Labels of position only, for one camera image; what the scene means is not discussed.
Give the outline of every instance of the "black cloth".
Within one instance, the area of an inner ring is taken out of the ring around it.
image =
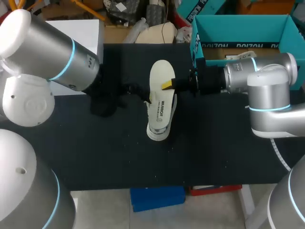
[[[187,77],[192,66],[187,44],[105,45],[104,59],[106,73],[144,88],[157,60],[168,60],[176,78]],[[302,91],[291,99],[305,101]],[[57,96],[52,116],[40,126],[2,122],[0,128],[26,138],[69,190],[276,183],[287,174],[270,140],[252,133],[245,94],[181,93],[162,142],[146,134],[143,101],[135,95],[122,100],[126,108],[101,118],[90,114],[88,96]],[[303,138],[276,143],[290,167],[304,154]]]

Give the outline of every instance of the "black cable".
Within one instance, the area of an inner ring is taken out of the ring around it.
[[[165,40],[164,40],[164,36],[163,36],[163,27],[164,27],[165,24],[166,24],[166,23],[164,23],[163,26],[162,26],[162,37],[163,37],[163,42],[164,42],[164,44],[165,44]]]
[[[123,84],[121,90],[122,90],[123,94],[124,93],[136,94],[143,101],[151,103],[150,99],[149,99],[150,91],[143,89],[137,83],[126,83],[126,84]]]

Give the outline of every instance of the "white plastic bag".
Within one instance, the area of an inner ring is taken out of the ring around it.
[[[192,39],[192,27],[182,27],[178,29],[178,33],[176,36],[177,43],[190,43]]]
[[[134,43],[137,40],[140,32],[142,32],[143,30],[145,30],[147,28],[148,28],[148,24],[146,23],[146,19],[141,18],[141,20],[138,21],[133,26],[133,28],[130,30],[129,34],[124,39],[123,43],[125,43],[125,44]]]

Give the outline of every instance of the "blue plastic crate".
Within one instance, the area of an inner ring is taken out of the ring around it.
[[[131,188],[130,196],[134,212],[162,208],[184,203],[183,187]]]

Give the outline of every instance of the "red object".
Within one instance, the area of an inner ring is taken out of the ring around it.
[[[187,21],[185,20],[184,18],[182,18],[178,12],[175,12],[175,15],[174,15],[174,22],[175,24],[178,26],[178,28],[182,28],[184,26],[187,26],[187,27],[191,27],[192,25]]]
[[[242,189],[242,185],[228,185],[228,186],[222,186],[218,188],[212,188],[212,189],[192,189],[189,187],[190,194],[192,196],[203,196],[203,195],[209,195],[209,194],[215,194],[215,193],[222,193],[222,192],[232,192],[235,190]]]
[[[3,14],[1,17],[0,17],[0,24],[2,24],[2,22],[4,21],[4,19],[10,14],[10,11],[6,12],[5,14]]]

